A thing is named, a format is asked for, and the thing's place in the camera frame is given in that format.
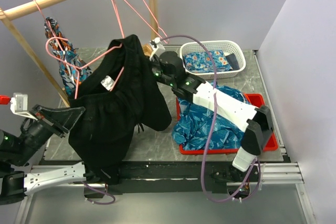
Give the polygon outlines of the black shorts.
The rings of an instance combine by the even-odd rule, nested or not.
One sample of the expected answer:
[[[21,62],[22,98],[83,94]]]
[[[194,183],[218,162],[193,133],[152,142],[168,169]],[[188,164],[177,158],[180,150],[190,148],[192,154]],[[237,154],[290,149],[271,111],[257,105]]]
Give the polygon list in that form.
[[[79,85],[71,107],[85,111],[68,142],[88,168],[109,185],[119,182],[119,167],[134,129],[164,131],[171,114],[139,38],[130,35],[109,45],[99,67]]]

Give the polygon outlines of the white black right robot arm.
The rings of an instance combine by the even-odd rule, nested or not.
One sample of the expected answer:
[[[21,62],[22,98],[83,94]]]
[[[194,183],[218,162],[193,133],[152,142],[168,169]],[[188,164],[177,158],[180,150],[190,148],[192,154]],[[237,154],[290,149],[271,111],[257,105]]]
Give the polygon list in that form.
[[[187,73],[182,59],[173,51],[152,52],[150,61],[157,81],[171,87],[178,98],[216,112],[243,132],[230,176],[238,182],[247,177],[249,166],[264,150],[274,131],[269,107],[238,101],[201,77]]]

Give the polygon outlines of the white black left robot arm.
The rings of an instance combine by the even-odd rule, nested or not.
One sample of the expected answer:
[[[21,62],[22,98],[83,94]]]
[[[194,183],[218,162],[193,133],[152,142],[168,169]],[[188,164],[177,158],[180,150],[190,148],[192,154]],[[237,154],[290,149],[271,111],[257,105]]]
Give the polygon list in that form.
[[[24,117],[20,136],[1,131],[1,205],[20,202],[46,188],[84,182],[86,177],[93,183],[103,180],[102,167],[94,164],[86,170],[83,162],[37,173],[15,169],[26,166],[53,135],[65,137],[84,111],[83,107],[50,109],[37,104],[29,111],[19,112]]]

